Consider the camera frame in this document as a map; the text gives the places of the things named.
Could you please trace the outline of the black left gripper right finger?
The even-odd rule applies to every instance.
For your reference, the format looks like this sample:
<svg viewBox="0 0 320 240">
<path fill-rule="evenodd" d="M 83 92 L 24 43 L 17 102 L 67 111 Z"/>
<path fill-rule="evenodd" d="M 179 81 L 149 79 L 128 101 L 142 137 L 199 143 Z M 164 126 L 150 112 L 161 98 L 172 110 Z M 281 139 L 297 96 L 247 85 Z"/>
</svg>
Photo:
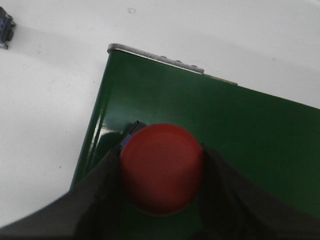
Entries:
<svg viewBox="0 0 320 240">
<path fill-rule="evenodd" d="M 216 149 L 203 146 L 199 192 L 202 229 L 191 240 L 318 240 L 320 220 L 244 177 Z"/>
</svg>

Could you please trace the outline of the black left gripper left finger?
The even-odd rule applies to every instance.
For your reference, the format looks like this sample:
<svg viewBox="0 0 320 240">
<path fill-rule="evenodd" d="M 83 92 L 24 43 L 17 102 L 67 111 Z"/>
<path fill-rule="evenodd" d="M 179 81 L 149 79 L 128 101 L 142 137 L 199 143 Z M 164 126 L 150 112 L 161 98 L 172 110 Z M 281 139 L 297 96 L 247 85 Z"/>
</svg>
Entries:
<svg viewBox="0 0 320 240">
<path fill-rule="evenodd" d="M 46 207 L 0 229 L 2 240 L 118 240 L 124 195 L 120 150 L 108 151 L 73 189 Z"/>
</svg>

